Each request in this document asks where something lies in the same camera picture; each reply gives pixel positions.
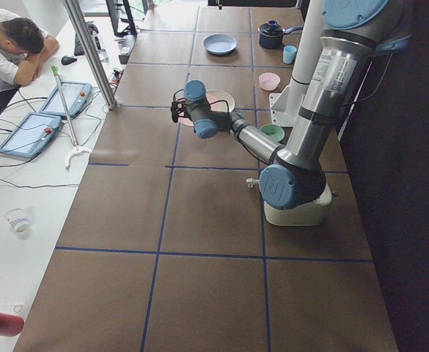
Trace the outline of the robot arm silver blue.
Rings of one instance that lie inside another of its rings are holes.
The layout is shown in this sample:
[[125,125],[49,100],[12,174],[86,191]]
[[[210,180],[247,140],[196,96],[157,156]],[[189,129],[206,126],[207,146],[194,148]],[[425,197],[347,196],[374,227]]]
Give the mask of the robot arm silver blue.
[[345,99],[367,60],[402,48],[409,39],[411,1],[311,1],[293,69],[309,76],[287,144],[270,141],[237,112],[214,111],[205,85],[188,81],[172,101],[172,119],[193,122],[201,139],[226,131],[265,161],[259,189],[277,210],[314,202],[326,188],[319,157]]

